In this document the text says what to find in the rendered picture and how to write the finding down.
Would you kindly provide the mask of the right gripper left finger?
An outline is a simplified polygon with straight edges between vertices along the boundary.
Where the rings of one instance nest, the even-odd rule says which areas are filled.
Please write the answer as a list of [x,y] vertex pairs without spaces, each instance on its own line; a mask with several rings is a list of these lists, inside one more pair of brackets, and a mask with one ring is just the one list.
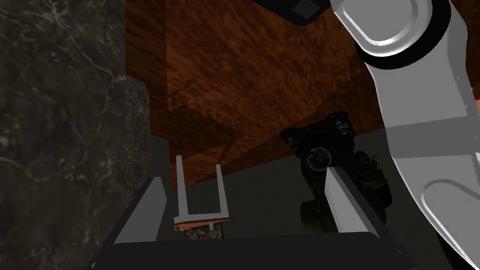
[[100,251],[104,252],[119,243],[155,241],[166,201],[161,178],[146,180],[107,236]]

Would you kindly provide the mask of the black wheeled robot base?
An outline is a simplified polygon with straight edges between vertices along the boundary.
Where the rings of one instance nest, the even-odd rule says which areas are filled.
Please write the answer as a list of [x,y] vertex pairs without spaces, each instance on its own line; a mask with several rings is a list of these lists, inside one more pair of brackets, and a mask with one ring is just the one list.
[[375,156],[354,150],[355,130],[346,111],[333,112],[309,126],[287,128],[279,136],[300,159],[303,179],[314,196],[300,207],[307,233],[338,231],[324,194],[327,168],[331,166],[344,169],[382,223],[386,223],[385,210],[392,203],[388,181]]

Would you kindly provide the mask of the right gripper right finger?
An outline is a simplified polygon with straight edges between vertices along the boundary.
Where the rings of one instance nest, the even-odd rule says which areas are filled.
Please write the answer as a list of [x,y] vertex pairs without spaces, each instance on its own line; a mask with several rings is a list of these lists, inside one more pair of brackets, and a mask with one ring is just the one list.
[[369,232],[382,240],[391,234],[341,167],[328,167],[324,193],[340,233]]

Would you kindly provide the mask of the white u-shaped frame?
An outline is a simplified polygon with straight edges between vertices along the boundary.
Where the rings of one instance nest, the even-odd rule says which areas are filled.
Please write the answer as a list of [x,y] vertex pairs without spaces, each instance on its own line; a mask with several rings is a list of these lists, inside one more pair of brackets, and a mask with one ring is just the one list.
[[228,210],[225,186],[220,164],[216,165],[217,187],[220,206],[220,212],[218,213],[189,214],[181,155],[176,156],[176,172],[178,196],[178,216],[174,218],[174,229],[176,231],[191,230],[204,226],[208,226],[210,230],[212,230],[214,224],[222,223],[224,221],[233,219],[233,217],[229,214]]

